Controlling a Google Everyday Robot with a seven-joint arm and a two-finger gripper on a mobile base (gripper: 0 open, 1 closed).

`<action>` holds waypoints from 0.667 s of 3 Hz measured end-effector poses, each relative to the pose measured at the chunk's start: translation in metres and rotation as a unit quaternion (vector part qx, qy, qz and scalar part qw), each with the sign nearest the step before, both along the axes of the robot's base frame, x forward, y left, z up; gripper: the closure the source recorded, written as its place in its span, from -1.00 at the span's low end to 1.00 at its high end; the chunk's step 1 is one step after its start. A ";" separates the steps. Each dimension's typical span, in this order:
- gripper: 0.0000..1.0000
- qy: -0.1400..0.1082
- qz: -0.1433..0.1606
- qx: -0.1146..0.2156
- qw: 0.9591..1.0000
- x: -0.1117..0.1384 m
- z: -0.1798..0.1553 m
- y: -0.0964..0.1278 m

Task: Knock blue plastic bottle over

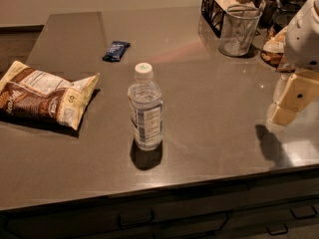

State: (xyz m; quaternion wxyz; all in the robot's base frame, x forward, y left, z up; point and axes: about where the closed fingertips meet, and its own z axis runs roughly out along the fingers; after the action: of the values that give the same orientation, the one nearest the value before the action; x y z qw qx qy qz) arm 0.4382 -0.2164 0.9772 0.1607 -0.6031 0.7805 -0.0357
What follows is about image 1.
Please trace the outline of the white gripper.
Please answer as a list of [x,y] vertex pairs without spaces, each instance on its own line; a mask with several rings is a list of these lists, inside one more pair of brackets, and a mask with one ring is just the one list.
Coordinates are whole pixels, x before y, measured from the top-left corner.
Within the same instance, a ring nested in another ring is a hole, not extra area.
[[299,68],[282,74],[276,84],[267,116],[289,125],[319,96],[319,0],[307,0],[287,27],[284,55]]

